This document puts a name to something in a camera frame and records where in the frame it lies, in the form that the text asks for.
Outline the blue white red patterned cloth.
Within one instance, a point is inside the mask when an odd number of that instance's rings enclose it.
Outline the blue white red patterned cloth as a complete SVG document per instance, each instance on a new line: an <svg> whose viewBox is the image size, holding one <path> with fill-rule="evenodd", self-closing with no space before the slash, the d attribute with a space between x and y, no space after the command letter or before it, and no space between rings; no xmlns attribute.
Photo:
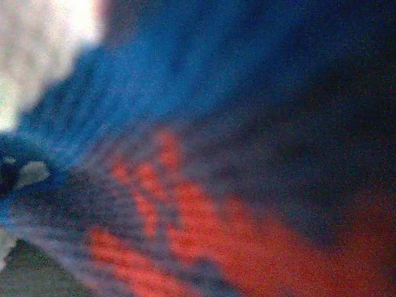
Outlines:
<svg viewBox="0 0 396 297"><path fill-rule="evenodd" d="M97 296L395 295L394 1L103 6L3 227Z"/></svg>

